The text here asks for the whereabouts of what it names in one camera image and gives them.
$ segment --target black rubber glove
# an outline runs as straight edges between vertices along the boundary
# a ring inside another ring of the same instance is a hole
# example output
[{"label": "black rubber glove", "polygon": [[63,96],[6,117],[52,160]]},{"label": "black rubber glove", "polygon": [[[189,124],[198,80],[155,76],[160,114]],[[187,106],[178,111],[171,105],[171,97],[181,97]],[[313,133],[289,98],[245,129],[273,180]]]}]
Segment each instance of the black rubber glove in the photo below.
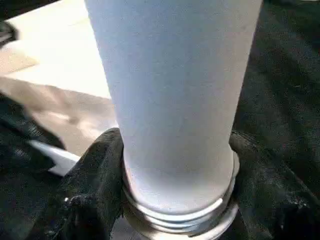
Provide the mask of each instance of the black rubber glove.
[{"label": "black rubber glove", "polygon": [[108,240],[122,212],[123,142],[103,133],[62,179],[28,240]]},{"label": "black rubber glove", "polygon": [[30,140],[64,149],[61,141],[39,126],[23,106],[0,93],[0,171],[41,172],[55,165],[33,148]]},{"label": "black rubber glove", "polygon": [[244,133],[234,131],[230,145],[240,161],[234,196],[247,231],[241,239],[320,239],[320,202],[284,161]]}]

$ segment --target black fabric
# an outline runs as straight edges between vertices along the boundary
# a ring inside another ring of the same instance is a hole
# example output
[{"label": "black fabric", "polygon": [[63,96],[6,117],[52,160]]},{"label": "black fabric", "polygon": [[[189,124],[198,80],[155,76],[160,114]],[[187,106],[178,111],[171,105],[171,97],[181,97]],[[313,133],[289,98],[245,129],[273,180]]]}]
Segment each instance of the black fabric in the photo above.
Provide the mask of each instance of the black fabric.
[{"label": "black fabric", "polygon": [[0,19],[9,19],[57,0],[0,0]]},{"label": "black fabric", "polygon": [[30,140],[64,148],[22,105],[0,93],[0,173],[43,172],[54,167],[49,157],[29,144]]},{"label": "black fabric", "polygon": [[27,239],[110,239],[122,211],[122,152],[119,129],[103,133],[63,178]]},{"label": "black fabric", "polygon": [[320,239],[320,3],[265,3],[234,121],[249,239]]},{"label": "black fabric", "polygon": [[60,181],[49,172],[2,172],[0,239],[24,240]]}]

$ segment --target white surface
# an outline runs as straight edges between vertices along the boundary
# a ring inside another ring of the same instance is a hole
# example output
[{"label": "white surface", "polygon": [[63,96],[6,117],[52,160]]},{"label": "white surface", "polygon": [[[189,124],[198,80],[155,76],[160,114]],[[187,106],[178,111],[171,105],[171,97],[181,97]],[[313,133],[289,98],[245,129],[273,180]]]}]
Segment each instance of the white surface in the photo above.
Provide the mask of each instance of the white surface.
[{"label": "white surface", "polygon": [[221,198],[261,1],[87,0],[132,197],[195,213]]},{"label": "white surface", "polygon": [[0,66],[7,78],[55,86],[110,98],[95,37],[83,0],[61,0],[9,20],[18,29],[18,40],[0,51],[19,53]]}]

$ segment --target white cylinder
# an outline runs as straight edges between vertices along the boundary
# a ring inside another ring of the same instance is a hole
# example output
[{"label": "white cylinder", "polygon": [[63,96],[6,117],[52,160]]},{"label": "white cylinder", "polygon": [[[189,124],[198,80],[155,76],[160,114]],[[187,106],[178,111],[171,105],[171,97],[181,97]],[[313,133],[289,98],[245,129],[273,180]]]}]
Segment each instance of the white cylinder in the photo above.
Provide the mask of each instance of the white cylinder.
[{"label": "white cylinder", "polygon": [[233,174],[229,136],[261,1],[86,4],[132,197],[165,215],[208,208]]}]

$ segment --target white plastic piece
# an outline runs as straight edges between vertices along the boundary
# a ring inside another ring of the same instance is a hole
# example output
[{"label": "white plastic piece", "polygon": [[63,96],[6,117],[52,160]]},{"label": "white plastic piece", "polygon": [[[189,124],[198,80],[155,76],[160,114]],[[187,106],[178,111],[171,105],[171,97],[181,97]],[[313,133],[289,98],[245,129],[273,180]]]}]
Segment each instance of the white plastic piece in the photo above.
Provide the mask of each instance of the white plastic piece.
[{"label": "white plastic piece", "polygon": [[50,168],[48,171],[62,177],[66,175],[80,159],[79,156],[71,152],[65,151],[52,145],[45,144],[43,142],[31,140],[29,143],[34,148],[41,151],[44,155],[52,158],[56,166]]}]

